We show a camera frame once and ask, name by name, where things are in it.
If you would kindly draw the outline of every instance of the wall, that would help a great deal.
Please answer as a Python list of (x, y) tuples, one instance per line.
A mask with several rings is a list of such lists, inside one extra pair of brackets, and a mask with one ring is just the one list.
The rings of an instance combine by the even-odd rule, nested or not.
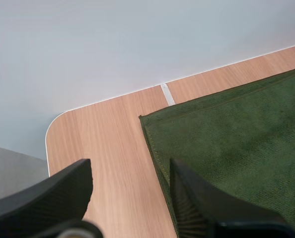
[(295, 1), (0, 0), (0, 147), (61, 112), (295, 45)]

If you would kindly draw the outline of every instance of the black plastic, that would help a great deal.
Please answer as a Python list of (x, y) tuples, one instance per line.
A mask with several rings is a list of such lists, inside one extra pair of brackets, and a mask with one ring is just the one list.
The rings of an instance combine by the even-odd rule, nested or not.
[(93, 238), (103, 238), (103, 235), (98, 227), (92, 223), (79, 220), (70, 220), (60, 223), (47, 229), (46, 231), (32, 236), (31, 238), (56, 238), (69, 229), (79, 229), (91, 234)]
[(0, 238), (25, 238), (70, 219), (81, 220), (92, 194), (89, 159), (0, 200)]
[(275, 211), (214, 187), (184, 162), (170, 162), (170, 193), (180, 238), (295, 238)]

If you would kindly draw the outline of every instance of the green mat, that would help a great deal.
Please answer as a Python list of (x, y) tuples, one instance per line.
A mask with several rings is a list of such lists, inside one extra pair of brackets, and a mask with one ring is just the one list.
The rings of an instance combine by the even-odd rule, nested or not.
[(169, 159), (295, 229), (295, 70), (140, 117), (175, 228)]

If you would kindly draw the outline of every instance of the wooden surface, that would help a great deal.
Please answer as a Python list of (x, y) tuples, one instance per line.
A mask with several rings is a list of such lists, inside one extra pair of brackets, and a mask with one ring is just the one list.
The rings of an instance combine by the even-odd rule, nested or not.
[(167, 83), (175, 103), (295, 69), (295, 47)]
[[(295, 47), (168, 83), (176, 103), (295, 68)], [(174, 238), (139, 115), (167, 106), (160, 86), (67, 112), (50, 126), (50, 174), (90, 158), (94, 192), (85, 219), (105, 238)]]
[(94, 192), (85, 219), (105, 238), (175, 237), (138, 118), (166, 106), (157, 86), (67, 112), (47, 133), (51, 175), (91, 159)]

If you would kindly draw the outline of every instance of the gray floor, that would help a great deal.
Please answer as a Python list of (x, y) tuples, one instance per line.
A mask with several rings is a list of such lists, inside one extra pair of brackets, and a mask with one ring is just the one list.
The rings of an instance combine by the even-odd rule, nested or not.
[(0, 148), (0, 198), (48, 178), (47, 162)]

